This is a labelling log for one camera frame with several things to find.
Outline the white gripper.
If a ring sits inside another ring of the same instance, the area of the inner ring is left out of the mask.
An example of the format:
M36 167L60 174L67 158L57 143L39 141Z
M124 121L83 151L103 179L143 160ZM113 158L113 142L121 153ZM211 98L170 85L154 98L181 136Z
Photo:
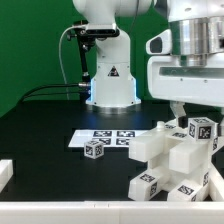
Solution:
M177 126L186 128L183 102L224 107L224 54L211 55L205 67L182 67L177 57L153 56L147 82L153 98L171 100Z

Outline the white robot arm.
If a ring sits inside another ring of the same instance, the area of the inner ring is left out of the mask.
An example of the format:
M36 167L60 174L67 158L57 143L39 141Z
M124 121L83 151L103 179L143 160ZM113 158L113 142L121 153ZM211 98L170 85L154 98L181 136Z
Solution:
M184 115L193 103L224 109L224 0L73 0L87 22L78 26L80 49L97 46L97 72L87 103L98 108L136 105L130 73L130 38L116 17L143 14L153 7L169 28L146 43L148 89Z

